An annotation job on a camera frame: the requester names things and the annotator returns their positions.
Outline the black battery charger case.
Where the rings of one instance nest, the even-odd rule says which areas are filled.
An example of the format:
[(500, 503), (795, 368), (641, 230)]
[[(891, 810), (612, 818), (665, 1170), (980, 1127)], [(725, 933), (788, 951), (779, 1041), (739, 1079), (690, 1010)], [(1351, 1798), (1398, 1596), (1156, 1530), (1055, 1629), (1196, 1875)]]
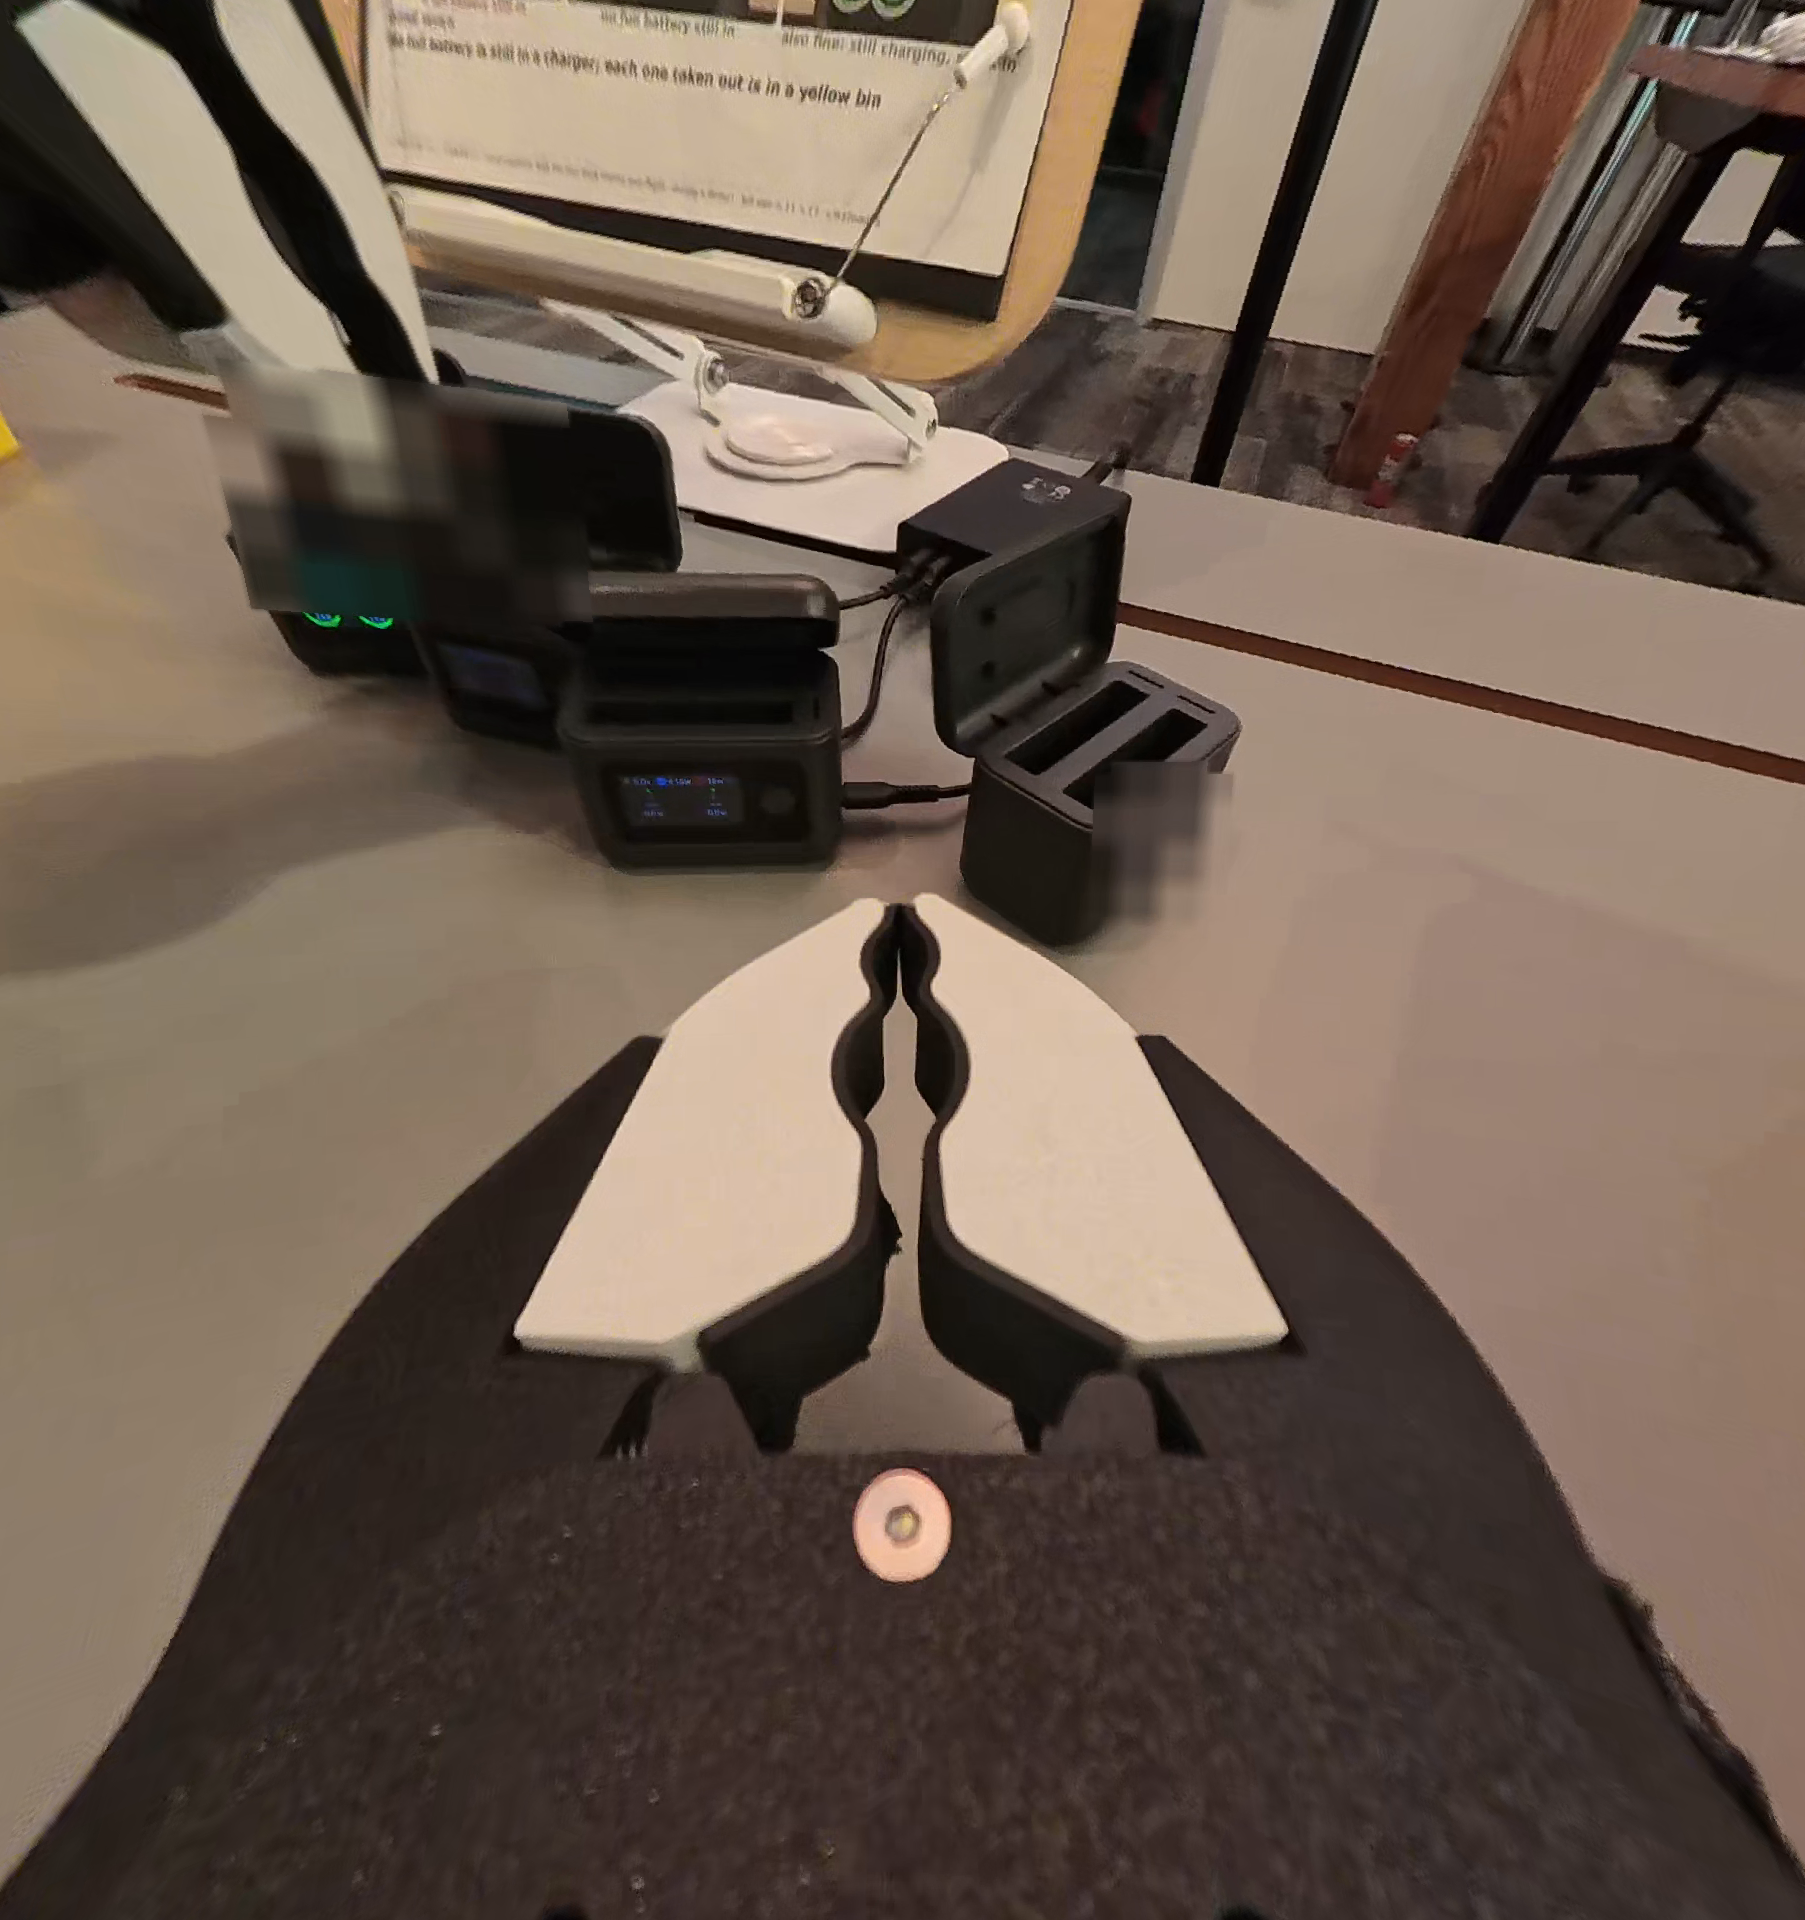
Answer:
[(609, 587), (681, 564), (673, 462), (645, 419), (522, 396), (442, 396), (453, 511), (414, 652), (466, 737), (555, 749)]
[(421, 682), (414, 627), (388, 616), (259, 609), (289, 657), (321, 681)]
[(839, 632), (810, 574), (597, 574), (555, 713), (597, 854), (621, 871), (827, 863)]
[(930, 599), (930, 718), (969, 763), (964, 888), (1074, 948), (1201, 834), (1233, 710), (1112, 657), (1127, 526), (1100, 515), (954, 572)]

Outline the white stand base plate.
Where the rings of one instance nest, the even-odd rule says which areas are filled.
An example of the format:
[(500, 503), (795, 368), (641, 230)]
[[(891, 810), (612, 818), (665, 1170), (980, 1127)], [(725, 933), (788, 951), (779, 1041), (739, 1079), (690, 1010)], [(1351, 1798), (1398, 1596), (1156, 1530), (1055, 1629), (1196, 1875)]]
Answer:
[(794, 478), (721, 467), (717, 429), (697, 414), (695, 394), (677, 384), (626, 402), (621, 414), (646, 419), (665, 441), (677, 506), (690, 515), (790, 539), (889, 550), (905, 519), (1005, 457), (985, 433), (941, 426), (914, 461), (891, 462), (891, 455), (905, 451), (905, 439), (849, 402), (739, 388), (725, 408), (735, 419), (788, 423), (800, 441), (824, 446), (840, 465)]

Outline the wooden door frame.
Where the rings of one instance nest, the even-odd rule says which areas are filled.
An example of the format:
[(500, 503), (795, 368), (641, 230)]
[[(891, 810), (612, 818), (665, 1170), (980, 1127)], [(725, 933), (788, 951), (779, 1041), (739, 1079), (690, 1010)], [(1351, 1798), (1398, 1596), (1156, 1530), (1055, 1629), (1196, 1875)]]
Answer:
[(1366, 491), (1395, 445), (1416, 445), (1437, 419), (1634, 12), (1634, 4), (1522, 8), (1333, 451), (1333, 487)]

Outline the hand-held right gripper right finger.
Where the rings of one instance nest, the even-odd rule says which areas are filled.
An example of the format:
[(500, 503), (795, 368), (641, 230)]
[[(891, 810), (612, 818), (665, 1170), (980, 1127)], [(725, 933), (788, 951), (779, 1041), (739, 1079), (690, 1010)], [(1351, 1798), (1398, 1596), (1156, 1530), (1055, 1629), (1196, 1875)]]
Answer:
[(1290, 1324), (1140, 1036), (940, 896), (903, 908), (930, 1114), (914, 1289), (936, 1354), (1027, 1445), (1087, 1379), (1279, 1350)]

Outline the brown standing table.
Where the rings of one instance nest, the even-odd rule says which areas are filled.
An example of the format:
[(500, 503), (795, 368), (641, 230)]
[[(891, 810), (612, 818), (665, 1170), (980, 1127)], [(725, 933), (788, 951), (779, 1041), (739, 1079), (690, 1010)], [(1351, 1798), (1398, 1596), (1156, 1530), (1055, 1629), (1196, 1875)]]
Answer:
[[(1626, 478), (1631, 491), (1581, 542), (1578, 559), (1601, 559), (1625, 522), (1663, 494), (1679, 494), (1749, 559), (1740, 589), (1764, 593), (1778, 562), (1755, 526), (1752, 494), (1703, 455), (1703, 435), (1740, 384), (1805, 374), (1805, 64), (1651, 45), (1634, 57), (1634, 72), (1656, 88), (1654, 131), (1679, 165), (1485, 481), (1464, 538), (1502, 542), (1546, 478), (1563, 481), (1570, 494)], [(1691, 246), (1686, 235), (1695, 214), (1744, 151), (1781, 163), (1752, 230), (1736, 248)], [(1683, 317), (1694, 325), (1667, 384), (1709, 378), (1705, 398), (1667, 441), (1559, 455), (1563, 435), (1656, 291), (1683, 296)]]

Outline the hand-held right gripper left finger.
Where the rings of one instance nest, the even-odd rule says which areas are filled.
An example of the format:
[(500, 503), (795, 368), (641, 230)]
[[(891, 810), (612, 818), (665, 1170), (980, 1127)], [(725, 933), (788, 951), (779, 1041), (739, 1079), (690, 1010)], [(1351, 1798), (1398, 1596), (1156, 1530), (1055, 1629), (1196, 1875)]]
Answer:
[(515, 1318), (516, 1350), (714, 1377), (759, 1447), (859, 1366), (897, 1221), (884, 1095), (897, 908), (855, 900), (664, 1034)]

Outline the metal stand bracket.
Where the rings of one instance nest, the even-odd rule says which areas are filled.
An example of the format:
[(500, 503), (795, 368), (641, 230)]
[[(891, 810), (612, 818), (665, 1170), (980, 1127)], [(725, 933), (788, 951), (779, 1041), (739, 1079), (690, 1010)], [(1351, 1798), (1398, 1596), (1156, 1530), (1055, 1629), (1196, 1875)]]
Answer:
[(697, 414), (711, 426), (721, 426), (721, 396), (730, 384), (727, 365), (721, 361), (721, 354), (706, 346), (697, 336), (653, 320), (616, 317), (569, 301), (538, 299), (538, 309), (547, 317), (556, 317), (593, 333), (609, 346), (638, 360), (646, 369), (690, 388)]
[(913, 467), (936, 439), (936, 402), (908, 384), (891, 385), (865, 372), (824, 368), (827, 381), (851, 396), (867, 414), (879, 418), (900, 439), (897, 467)]

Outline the black power adapter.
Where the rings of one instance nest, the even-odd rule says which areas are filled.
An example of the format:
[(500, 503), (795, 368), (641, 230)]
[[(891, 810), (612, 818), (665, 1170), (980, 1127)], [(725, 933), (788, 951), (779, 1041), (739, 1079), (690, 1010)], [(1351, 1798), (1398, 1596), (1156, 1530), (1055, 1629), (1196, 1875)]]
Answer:
[(952, 574), (1103, 526), (1126, 530), (1129, 494), (1095, 471), (1002, 457), (897, 526), (895, 595), (924, 607)]

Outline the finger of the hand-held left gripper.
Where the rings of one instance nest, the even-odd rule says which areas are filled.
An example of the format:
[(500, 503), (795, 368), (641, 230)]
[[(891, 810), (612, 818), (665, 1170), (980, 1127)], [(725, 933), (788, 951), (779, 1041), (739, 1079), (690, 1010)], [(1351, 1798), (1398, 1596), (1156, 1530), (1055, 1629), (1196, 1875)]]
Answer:
[(228, 350), (334, 372), (334, 320), (267, 239), (228, 142), (177, 62), (78, 4), (24, 15), (21, 36), (215, 296)]
[(267, 127), (272, 236), (337, 321), (357, 372), (437, 384), (406, 243), (354, 110), (321, 62), (240, 62)]

